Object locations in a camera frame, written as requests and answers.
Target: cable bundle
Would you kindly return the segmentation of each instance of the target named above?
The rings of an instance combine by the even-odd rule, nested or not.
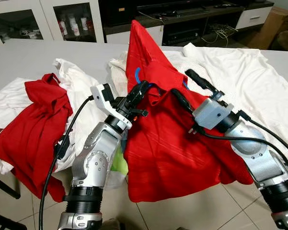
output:
[[[233,27],[229,26],[229,25],[222,25],[222,24],[211,24],[209,25],[210,30],[213,31],[216,34],[216,38],[214,41],[212,42],[208,42],[207,40],[205,40],[204,38],[201,38],[203,41],[205,41],[206,43],[212,44],[215,43],[218,39],[218,37],[222,38],[222,39],[226,39],[227,43],[226,46],[228,46],[228,37],[233,35],[235,32],[238,32],[237,29],[234,29]]]

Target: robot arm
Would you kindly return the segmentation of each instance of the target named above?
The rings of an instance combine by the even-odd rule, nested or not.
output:
[[[91,88],[98,108],[108,117],[100,122],[87,137],[83,150],[72,165],[73,179],[66,211],[61,214],[58,230],[97,230],[102,224],[100,206],[103,187],[112,165],[112,158],[122,138],[122,133],[132,127],[133,119],[147,116],[137,109],[149,88],[147,81],[136,85],[127,97],[113,98],[110,86]]]
[[[192,112],[196,125],[190,132],[203,133],[203,127],[216,128],[229,138],[257,138],[265,140],[262,133],[251,126],[247,126],[239,116],[249,117],[240,111],[232,112],[233,105],[219,101],[224,95],[216,90],[208,81],[199,77],[189,69],[186,74],[203,89],[210,89],[213,95],[206,99],[197,109]],[[246,163],[253,177],[254,183],[262,193],[266,203],[272,211],[272,218],[280,229],[288,229],[288,170],[278,158],[272,154],[265,143],[251,140],[231,140],[233,151]]]

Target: red cloth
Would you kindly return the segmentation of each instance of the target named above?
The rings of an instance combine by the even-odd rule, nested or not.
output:
[[[161,90],[149,90],[138,106],[147,109],[149,115],[134,122],[128,134],[125,158],[130,199],[158,201],[234,180],[251,184],[243,160],[228,141],[188,134],[194,123],[192,116],[169,90],[177,88],[194,108],[206,97],[185,88],[183,80],[187,81],[187,77],[170,64],[146,30],[133,21],[126,70],[128,90],[137,84],[138,67],[139,79],[155,83]],[[222,135],[216,130],[208,133]]]
[[[52,73],[26,82],[33,103],[0,133],[0,158],[14,166],[13,174],[38,198],[54,157],[54,145],[72,114],[66,91],[57,81]],[[55,201],[62,202],[65,190],[60,180],[51,177],[48,191]]]

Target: green cloth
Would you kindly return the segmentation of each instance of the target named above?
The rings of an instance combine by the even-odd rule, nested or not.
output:
[[[120,145],[116,150],[111,170],[115,172],[120,172],[125,176],[128,174],[128,164],[124,158],[124,153]]]

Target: white cloth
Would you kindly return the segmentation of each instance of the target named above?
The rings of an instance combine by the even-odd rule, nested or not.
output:
[[[193,69],[226,95],[222,100],[242,109],[253,120],[261,123],[288,143],[288,82],[267,64],[267,59],[257,49],[228,49],[195,47],[191,43],[183,52],[165,51],[164,54],[180,73]],[[109,63],[116,90],[124,92],[126,81],[126,54],[123,59]],[[209,96],[188,78],[190,90]],[[288,150],[271,135],[261,130],[268,141],[276,145],[288,158]]]
[[[68,127],[81,104],[92,94],[90,87],[99,83],[95,78],[87,75],[78,66],[69,61],[57,58],[54,60],[53,65],[58,69],[58,79],[61,82],[59,85],[67,91],[73,110],[73,114],[69,117],[66,124],[66,127]],[[81,153],[88,135],[100,121],[105,119],[106,115],[97,108],[95,101],[89,101],[84,106],[69,136],[73,150],[64,159],[58,161],[56,172],[72,165],[75,157]]]
[[[28,79],[16,78],[0,90],[0,128],[5,128],[15,117],[32,102],[25,91]],[[0,173],[5,174],[13,166],[0,159]]]

